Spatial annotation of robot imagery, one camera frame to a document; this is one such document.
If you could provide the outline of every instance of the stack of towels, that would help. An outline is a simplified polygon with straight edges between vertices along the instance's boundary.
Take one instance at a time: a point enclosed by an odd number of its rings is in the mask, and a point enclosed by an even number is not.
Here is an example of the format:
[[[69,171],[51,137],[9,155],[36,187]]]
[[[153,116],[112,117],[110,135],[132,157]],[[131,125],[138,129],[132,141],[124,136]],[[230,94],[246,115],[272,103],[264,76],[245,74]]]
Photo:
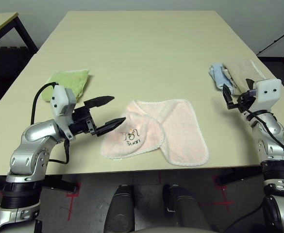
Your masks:
[[[225,84],[232,95],[240,95],[250,89],[246,79],[254,82],[266,79],[252,60],[213,64],[209,74],[218,89],[222,90]]]

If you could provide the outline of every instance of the folded towel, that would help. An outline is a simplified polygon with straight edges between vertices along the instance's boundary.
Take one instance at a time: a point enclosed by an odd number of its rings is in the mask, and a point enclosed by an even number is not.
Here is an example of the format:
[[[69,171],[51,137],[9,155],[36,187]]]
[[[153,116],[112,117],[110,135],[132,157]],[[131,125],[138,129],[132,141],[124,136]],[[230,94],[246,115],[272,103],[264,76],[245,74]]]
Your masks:
[[[123,115],[127,119],[103,139],[103,156],[121,159],[160,148],[173,165],[207,162],[208,149],[188,101],[132,101]]]
[[[65,88],[72,89],[76,100],[78,100],[83,95],[84,86],[88,79],[88,73],[88,69],[59,71],[53,74],[51,78],[48,79],[47,83],[57,82]],[[50,102],[52,93],[53,88],[49,86],[41,93],[41,97],[44,101]]]
[[[241,93],[247,92],[250,88],[246,79],[254,82],[266,79],[262,72],[256,67],[252,60],[241,60],[237,62],[226,62],[223,64]]]
[[[213,64],[209,70],[209,74],[215,81],[218,89],[222,90],[224,84],[229,87],[230,92],[234,94],[234,88],[230,80],[222,72],[223,64]]]
[[[241,91],[239,90],[237,84],[234,82],[233,78],[230,76],[230,73],[228,72],[228,69],[226,69],[224,66],[222,67],[222,72],[224,75],[230,80],[231,84],[233,85],[234,88],[234,93],[233,95],[241,95]]]

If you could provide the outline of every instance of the table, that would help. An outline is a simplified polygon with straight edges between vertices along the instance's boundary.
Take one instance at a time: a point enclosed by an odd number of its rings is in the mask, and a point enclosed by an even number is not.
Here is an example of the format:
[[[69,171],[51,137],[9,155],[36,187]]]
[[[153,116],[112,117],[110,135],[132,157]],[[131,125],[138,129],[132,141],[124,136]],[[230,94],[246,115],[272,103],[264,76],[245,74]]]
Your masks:
[[[194,168],[258,165],[250,127],[237,110],[227,110],[208,74],[212,63],[243,58],[274,78],[213,11],[68,12],[0,101],[0,175],[8,171],[10,156],[30,124],[37,90],[56,71],[84,68],[91,77],[77,107],[97,96],[115,96],[91,110],[97,126],[119,117],[133,99],[187,99],[210,151],[209,161]],[[284,125],[284,87],[273,113]],[[39,99],[36,122],[50,118],[49,104]],[[186,168],[169,164],[160,150],[106,159],[100,155],[101,141],[78,135],[70,146],[69,164],[49,163],[47,174]],[[63,145],[51,157],[64,159]]]
[[[26,46],[29,48],[29,51],[32,54],[36,53],[38,48],[18,18],[18,13],[0,13],[0,39],[13,28],[19,33]]]

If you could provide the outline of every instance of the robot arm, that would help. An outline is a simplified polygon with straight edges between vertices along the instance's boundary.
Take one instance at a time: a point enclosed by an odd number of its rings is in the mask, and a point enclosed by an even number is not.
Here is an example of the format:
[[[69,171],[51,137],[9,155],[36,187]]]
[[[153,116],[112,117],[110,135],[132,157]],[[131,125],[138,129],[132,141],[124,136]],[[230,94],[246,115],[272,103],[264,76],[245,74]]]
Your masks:
[[[272,233],[284,233],[284,127],[270,112],[280,98],[280,90],[280,80],[258,81],[234,104],[229,88],[225,85],[223,88],[228,109],[238,108],[242,118],[252,127],[265,179],[265,225],[267,232]]]
[[[53,147],[63,141],[69,145],[69,141],[80,133],[100,136],[119,126],[125,118],[114,119],[97,128],[90,114],[90,108],[104,105],[112,99],[114,97],[98,97],[85,101],[85,106],[74,110],[76,98],[72,90],[54,86],[50,101],[54,119],[28,127],[22,134],[21,144],[11,156],[0,204],[0,232],[41,232],[42,223],[36,218],[40,210],[42,182]]]

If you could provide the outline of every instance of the gray floor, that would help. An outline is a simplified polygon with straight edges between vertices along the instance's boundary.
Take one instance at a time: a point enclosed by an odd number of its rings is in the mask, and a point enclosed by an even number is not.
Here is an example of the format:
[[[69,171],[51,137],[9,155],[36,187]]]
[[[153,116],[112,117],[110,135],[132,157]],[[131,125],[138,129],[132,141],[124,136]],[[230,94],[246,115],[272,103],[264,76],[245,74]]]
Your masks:
[[[112,196],[119,184],[126,183],[134,184],[137,230],[173,226],[174,222],[165,218],[163,212],[162,187],[166,183],[177,183],[192,193],[209,223],[222,231],[231,222],[255,209],[264,196],[262,176],[224,188],[215,186],[214,176],[229,171],[194,169],[66,176],[66,179],[81,183],[79,196],[73,198],[70,220],[72,198],[64,192],[50,189],[42,192],[38,219],[43,221],[45,233],[101,233]],[[248,233],[256,224],[263,224],[262,212],[240,222],[231,232]]]

